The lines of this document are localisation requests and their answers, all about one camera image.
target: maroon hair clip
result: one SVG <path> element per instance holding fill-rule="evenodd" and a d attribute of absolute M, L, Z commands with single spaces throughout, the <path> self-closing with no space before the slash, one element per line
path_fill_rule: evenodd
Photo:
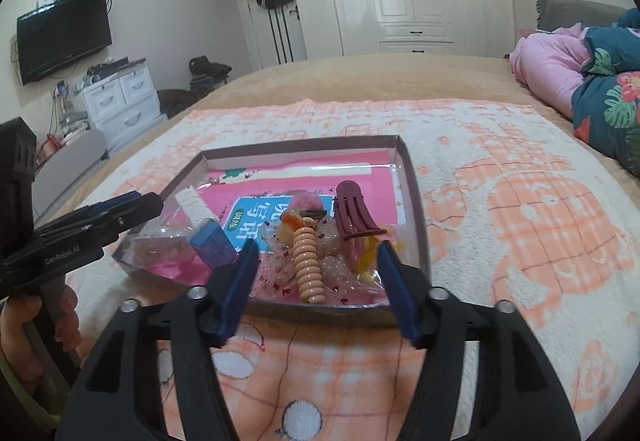
<path fill-rule="evenodd" d="M 364 203 L 360 186 L 355 181 L 343 181 L 335 189 L 335 222 L 345 241 L 368 235 L 384 235 Z"/>

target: sleeve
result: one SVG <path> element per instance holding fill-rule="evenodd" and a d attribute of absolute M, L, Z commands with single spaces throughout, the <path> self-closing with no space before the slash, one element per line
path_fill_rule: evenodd
<path fill-rule="evenodd" d="M 36 425 L 44 432 L 49 433 L 53 429 L 58 427 L 60 423 L 60 417 L 50 414 L 45 408 L 43 408 L 35 399 L 33 399 L 29 393 L 20 384 L 17 377 L 15 377 L 14 371 L 12 371 L 9 363 L 6 361 L 4 354 L 0 351 L 0 377 L 4 377 L 6 382 L 14 391 L 18 401 L 24 407 L 24 410 L 31 416 Z"/>

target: white dresser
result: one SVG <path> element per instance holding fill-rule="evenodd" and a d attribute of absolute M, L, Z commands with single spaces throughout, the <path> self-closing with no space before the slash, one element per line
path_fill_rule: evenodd
<path fill-rule="evenodd" d="M 166 121 L 146 64 L 112 74 L 85 87 L 74 100 L 76 110 L 86 110 L 92 128 L 107 140 L 113 157 L 135 138 Z"/>

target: human hand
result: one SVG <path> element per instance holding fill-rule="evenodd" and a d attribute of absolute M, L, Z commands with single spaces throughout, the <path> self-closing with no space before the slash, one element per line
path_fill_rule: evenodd
<path fill-rule="evenodd" d="M 62 342 L 65 351 L 71 351 L 82 339 L 78 315 L 75 312 L 78 296 L 66 286 L 60 299 L 60 309 L 65 313 L 56 323 L 55 339 Z M 33 320 L 42 300 L 38 296 L 17 295 L 10 297 L 0 315 L 0 346 L 15 375 L 29 392 L 33 392 L 44 375 L 42 364 L 36 357 L 23 325 Z"/>

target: gray pillow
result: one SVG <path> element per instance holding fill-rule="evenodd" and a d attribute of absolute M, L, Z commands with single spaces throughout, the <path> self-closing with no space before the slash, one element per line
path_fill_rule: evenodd
<path fill-rule="evenodd" d="M 610 27 L 626 9 L 586 0 L 538 0 L 538 29 L 555 31 L 581 22 L 586 27 Z"/>

